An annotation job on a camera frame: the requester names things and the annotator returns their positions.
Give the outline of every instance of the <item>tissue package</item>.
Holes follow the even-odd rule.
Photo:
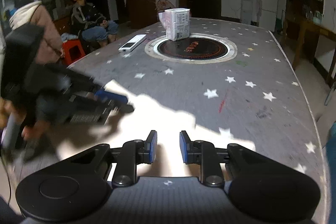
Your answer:
[[[169,40],[189,37],[189,12],[190,9],[185,8],[165,10],[166,36]]]

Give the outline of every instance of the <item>white remote control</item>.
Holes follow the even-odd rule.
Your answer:
[[[119,52],[131,52],[136,46],[138,46],[142,41],[146,39],[145,34],[137,34],[131,40],[129,40],[125,45],[121,46]]]

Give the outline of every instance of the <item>person's hand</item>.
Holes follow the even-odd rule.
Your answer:
[[[21,124],[26,117],[26,111],[17,109],[11,101],[4,100],[0,97],[0,128],[7,126],[9,115],[13,114],[16,122]],[[24,140],[38,139],[50,128],[50,122],[37,121],[33,127],[26,126],[22,130]]]
[[[108,26],[107,20],[104,19],[103,22],[100,24],[100,26],[102,26],[104,28],[107,28],[107,26]]]
[[[60,58],[64,58],[64,50],[61,49],[60,52],[61,52]]]

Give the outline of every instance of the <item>refrigerator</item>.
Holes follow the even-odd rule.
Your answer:
[[[278,0],[259,0],[259,27],[274,32],[277,18]]]

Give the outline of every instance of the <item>red plastic stool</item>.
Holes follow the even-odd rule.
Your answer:
[[[85,56],[85,52],[79,39],[68,40],[67,42],[64,42],[63,49],[63,62],[65,63],[65,65],[70,65]]]

